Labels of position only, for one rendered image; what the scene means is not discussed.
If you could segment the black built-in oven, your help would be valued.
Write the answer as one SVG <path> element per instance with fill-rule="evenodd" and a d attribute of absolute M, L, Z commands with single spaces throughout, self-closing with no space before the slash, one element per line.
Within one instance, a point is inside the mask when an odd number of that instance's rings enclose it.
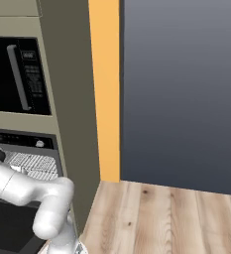
<path fill-rule="evenodd" d="M 38 140 L 45 143 L 43 148 L 36 147 Z M 56 160 L 58 176 L 63 176 L 58 143 L 54 135 L 0 130 L 0 148 L 5 154 L 8 151 L 52 157 Z"/>

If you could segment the black microwave oven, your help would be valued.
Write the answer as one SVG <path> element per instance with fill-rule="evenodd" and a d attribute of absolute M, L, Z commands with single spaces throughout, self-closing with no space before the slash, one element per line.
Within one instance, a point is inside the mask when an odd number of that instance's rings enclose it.
<path fill-rule="evenodd" d="M 23 110 L 7 47 L 17 46 L 17 61 L 24 83 L 29 111 Z M 0 111 L 51 115 L 43 63 L 37 38 L 0 37 Z"/>

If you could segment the black oven door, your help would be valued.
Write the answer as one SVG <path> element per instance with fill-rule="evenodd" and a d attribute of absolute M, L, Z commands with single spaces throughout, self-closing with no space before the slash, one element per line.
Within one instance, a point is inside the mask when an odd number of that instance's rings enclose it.
<path fill-rule="evenodd" d="M 38 254 L 46 241 L 37 237 L 33 222 L 39 204 L 16 206 L 0 199 L 0 254 Z"/>

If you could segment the tall taupe cabinet column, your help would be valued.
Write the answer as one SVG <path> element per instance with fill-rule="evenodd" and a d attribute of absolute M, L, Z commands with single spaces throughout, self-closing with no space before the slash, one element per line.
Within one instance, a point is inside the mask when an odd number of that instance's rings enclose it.
<path fill-rule="evenodd" d="M 40 3 L 40 17 L 0 17 L 0 37 L 38 39 L 51 115 L 0 111 L 0 130 L 56 137 L 63 177 L 74 184 L 69 212 L 79 238 L 100 182 L 88 4 Z"/>

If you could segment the taupe cupboard door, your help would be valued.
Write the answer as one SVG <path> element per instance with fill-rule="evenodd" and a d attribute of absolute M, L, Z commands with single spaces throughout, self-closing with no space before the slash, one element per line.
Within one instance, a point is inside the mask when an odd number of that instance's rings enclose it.
<path fill-rule="evenodd" d="M 40 17 L 40 0 L 0 0 L 0 17 Z"/>

